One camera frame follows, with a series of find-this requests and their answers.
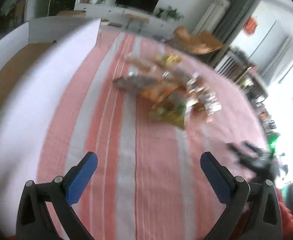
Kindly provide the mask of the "yellow-edged clear nut bag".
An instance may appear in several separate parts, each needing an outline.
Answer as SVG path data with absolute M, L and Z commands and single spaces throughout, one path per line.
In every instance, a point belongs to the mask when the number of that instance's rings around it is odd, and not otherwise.
M 206 114 L 206 122 L 213 121 L 214 113 L 222 109 L 215 92 L 211 90 L 207 81 L 198 73 L 194 73 L 186 83 L 186 92 L 196 101 L 194 109 Z

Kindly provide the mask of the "walnut kernel orange bag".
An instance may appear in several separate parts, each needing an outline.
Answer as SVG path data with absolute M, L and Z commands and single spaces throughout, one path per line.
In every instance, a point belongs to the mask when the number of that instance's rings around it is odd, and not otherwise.
M 160 103 L 179 87 L 176 83 L 144 75 L 121 76 L 112 82 L 117 88 L 154 103 Z

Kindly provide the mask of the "yellow crinkled snack bag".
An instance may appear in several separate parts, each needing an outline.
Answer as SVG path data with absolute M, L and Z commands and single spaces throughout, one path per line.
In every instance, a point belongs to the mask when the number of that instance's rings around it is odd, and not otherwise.
M 180 56 L 175 53 L 170 53 L 170 54 L 157 54 L 155 57 L 156 62 L 161 65 L 161 66 L 170 66 L 172 64 L 177 64 L 182 61 Z

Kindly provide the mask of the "long biscuit packet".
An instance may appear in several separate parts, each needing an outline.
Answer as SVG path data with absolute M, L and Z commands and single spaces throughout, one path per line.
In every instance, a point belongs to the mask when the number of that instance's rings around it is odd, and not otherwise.
M 152 72 L 157 68 L 157 65 L 155 63 L 135 56 L 128 56 L 125 58 L 125 61 L 147 72 Z

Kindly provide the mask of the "orange sausage snack pouch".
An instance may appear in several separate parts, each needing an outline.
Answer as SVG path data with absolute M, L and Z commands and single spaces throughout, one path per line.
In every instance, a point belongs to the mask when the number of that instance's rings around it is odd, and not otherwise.
M 162 79 L 178 84 L 188 95 L 212 95 L 208 83 L 197 72 L 189 74 L 181 68 L 170 68 L 162 74 Z

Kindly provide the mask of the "red striped tablecloth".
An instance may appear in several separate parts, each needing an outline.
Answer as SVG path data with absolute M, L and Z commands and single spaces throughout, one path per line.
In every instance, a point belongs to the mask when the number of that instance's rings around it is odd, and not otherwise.
M 98 168 L 74 209 L 95 239 L 202 239 L 223 212 L 200 168 L 212 152 L 234 175 L 228 142 L 264 147 L 251 105 L 229 80 L 187 55 L 185 68 L 200 73 L 222 109 L 207 122 L 195 113 L 186 130 L 148 117 L 151 103 L 114 87 L 136 73 L 127 54 L 154 59 L 171 48 L 141 36 L 102 30 L 96 46 L 73 75 L 55 109 L 38 163 L 39 183 L 65 174 L 89 151 Z

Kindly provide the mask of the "dark wooden chair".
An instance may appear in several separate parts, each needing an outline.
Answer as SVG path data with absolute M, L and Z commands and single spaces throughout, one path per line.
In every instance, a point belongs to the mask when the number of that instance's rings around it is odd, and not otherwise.
M 254 65 L 241 50 L 229 49 L 215 66 L 214 71 L 233 82 L 237 82 L 252 67 Z

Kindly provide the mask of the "white cardboard storage box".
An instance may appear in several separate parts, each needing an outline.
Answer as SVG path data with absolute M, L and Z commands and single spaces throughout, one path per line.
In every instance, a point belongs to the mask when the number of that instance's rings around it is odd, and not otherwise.
M 31 20 L 11 35 L 51 47 L 15 85 L 0 114 L 0 231 L 16 232 L 19 200 L 35 180 L 40 152 L 57 104 L 71 78 L 97 43 L 99 18 L 51 16 Z

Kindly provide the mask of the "white standing air conditioner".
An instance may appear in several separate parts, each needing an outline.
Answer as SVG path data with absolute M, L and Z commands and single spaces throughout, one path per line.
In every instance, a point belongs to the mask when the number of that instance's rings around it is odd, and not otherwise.
M 213 0 L 191 35 L 196 36 L 202 31 L 209 31 L 212 33 L 229 7 L 229 0 Z

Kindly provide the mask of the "grey curtain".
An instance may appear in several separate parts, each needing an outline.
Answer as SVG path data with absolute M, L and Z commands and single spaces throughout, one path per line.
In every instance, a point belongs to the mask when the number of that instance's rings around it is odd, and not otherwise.
M 260 0 L 230 0 L 228 11 L 213 33 L 224 45 L 210 59 L 210 65 L 212 67 L 220 61 L 232 41 L 241 31 L 243 25 L 257 8 L 259 2 Z

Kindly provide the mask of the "small dark potted plant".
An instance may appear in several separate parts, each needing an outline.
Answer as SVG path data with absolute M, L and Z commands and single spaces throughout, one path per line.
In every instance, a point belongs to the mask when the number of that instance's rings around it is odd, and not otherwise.
M 165 12 L 165 9 L 162 7 L 157 8 L 156 12 L 155 12 L 155 17 L 157 18 L 161 18 L 162 14 Z

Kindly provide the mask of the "small wooden bench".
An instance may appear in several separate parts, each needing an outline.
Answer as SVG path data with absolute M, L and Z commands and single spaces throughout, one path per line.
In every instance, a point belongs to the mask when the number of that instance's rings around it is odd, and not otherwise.
M 149 24 L 149 19 L 142 17 L 142 16 L 138 16 L 138 15 L 134 15 L 134 14 L 124 14 L 124 16 L 127 18 L 127 24 L 125 26 L 126 30 L 129 28 L 129 26 L 132 22 L 138 22 L 139 23 L 138 33 L 140 33 L 141 30 L 143 29 L 143 27 L 146 24 Z

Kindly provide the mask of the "brown cardboard box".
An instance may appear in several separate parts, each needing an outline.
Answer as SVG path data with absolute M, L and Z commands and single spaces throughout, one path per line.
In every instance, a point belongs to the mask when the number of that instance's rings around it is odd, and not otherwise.
M 85 17 L 85 10 L 64 10 L 57 13 L 57 16 L 68 16 L 68 17 Z

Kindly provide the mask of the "white tv cabinet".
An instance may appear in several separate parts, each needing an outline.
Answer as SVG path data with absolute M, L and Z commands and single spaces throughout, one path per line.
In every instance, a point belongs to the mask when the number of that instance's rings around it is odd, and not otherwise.
M 104 18 L 111 22 L 122 24 L 123 27 L 127 25 L 129 20 L 128 15 L 139 16 L 146 18 L 149 23 L 143 24 L 142 30 L 160 33 L 172 33 L 178 26 L 173 20 L 165 21 L 153 15 L 141 12 L 138 10 L 116 7 L 115 5 L 108 4 L 89 4 L 89 3 L 76 3 L 74 10 L 84 10 L 86 17 L 89 18 Z

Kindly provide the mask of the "red wall hanging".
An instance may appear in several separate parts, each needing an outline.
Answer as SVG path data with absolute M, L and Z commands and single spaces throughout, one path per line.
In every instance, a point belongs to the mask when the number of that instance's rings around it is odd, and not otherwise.
M 256 31 L 257 26 L 258 26 L 258 23 L 257 23 L 256 19 L 254 17 L 250 17 L 246 21 L 243 29 L 247 35 L 253 35 Z

